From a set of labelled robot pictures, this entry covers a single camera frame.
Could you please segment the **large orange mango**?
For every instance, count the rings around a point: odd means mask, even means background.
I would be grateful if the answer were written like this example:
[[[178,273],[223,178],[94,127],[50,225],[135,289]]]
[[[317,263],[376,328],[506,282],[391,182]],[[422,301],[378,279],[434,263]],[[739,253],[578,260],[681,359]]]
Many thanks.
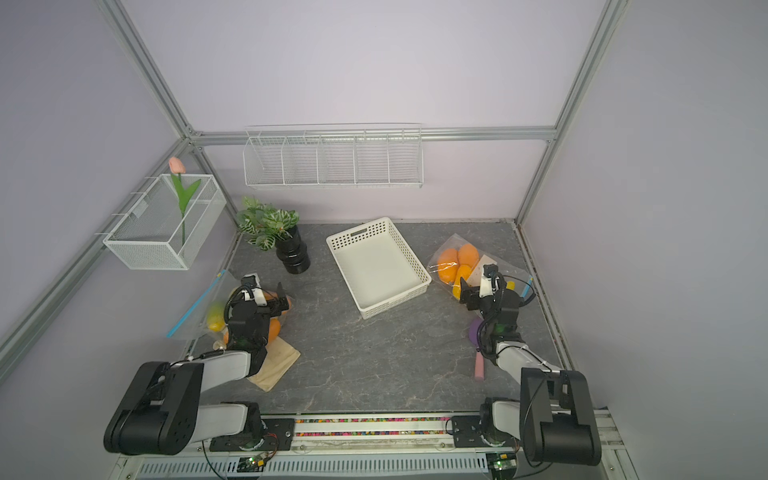
[[[281,331],[281,322],[278,318],[271,318],[269,322],[267,342],[271,343],[278,338]]]

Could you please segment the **green mango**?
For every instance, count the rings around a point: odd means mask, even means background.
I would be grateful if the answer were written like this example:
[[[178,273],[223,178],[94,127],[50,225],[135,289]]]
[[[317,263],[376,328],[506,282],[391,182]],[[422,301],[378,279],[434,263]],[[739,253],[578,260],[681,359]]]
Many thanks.
[[[206,312],[206,327],[209,332],[219,333],[227,328],[225,304],[212,302]]]

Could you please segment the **clear zip-top bag blue zipper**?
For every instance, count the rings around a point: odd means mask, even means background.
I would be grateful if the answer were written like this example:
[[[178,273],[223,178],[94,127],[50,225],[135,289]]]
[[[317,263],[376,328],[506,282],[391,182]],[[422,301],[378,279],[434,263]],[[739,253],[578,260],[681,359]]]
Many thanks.
[[[226,348],[226,341],[229,337],[227,328],[219,333],[209,332],[206,327],[206,312],[212,302],[222,302],[225,304],[230,294],[241,284],[241,278],[236,278],[228,270],[218,273],[211,285],[193,302],[192,306],[187,309],[176,324],[171,327],[166,337],[169,339],[191,341],[207,335],[213,340],[211,346],[213,350],[228,350]],[[269,290],[262,285],[261,281],[260,284],[264,290]],[[287,297],[290,302],[290,309],[278,317],[280,322],[285,319],[293,307],[292,299],[289,296]]]

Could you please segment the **big orange mango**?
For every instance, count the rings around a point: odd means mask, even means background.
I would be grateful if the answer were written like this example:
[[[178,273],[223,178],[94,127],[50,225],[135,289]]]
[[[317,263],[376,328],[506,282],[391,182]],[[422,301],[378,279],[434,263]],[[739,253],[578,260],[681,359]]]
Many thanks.
[[[454,248],[443,250],[437,260],[437,274],[441,282],[452,285],[459,268],[458,251]]]

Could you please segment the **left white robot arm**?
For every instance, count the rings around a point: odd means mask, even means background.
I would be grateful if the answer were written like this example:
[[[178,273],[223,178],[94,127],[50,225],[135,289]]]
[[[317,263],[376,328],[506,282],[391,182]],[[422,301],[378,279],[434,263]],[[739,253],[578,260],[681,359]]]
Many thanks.
[[[242,278],[224,307],[225,347],[176,362],[142,364],[106,426],[105,450],[170,456],[190,443],[239,435],[260,446],[268,431],[256,403],[203,405],[200,397],[257,374],[268,354],[270,322],[290,308],[282,284],[267,293],[254,275]]]

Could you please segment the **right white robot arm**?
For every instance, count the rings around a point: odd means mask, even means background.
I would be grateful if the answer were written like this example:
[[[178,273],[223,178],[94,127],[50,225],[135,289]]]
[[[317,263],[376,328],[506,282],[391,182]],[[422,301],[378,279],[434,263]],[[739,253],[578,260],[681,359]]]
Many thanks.
[[[508,286],[495,265],[484,267],[480,283],[459,283],[459,301],[480,313],[474,331],[477,353],[519,386],[517,400],[488,399],[480,408],[486,441],[515,440],[530,466],[559,463],[596,466],[602,446],[588,381],[582,373],[556,367],[533,352],[518,328],[530,303]]]

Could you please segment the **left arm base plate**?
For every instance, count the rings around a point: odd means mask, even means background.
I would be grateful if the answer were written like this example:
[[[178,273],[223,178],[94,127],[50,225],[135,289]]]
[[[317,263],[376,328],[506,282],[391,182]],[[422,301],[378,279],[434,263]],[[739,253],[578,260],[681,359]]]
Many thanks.
[[[210,441],[212,452],[287,451],[294,438],[296,420],[288,417],[263,418],[261,430],[254,434],[249,428],[229,436]]]

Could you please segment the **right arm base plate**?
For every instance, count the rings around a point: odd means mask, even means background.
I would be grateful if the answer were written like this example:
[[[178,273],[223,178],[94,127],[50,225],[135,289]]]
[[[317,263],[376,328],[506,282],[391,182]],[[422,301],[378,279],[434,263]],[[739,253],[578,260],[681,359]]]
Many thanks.
[[[497,429],[489,419],[478,414],[451,416],[445,427],[457,448],[523,449],[520,439]]]

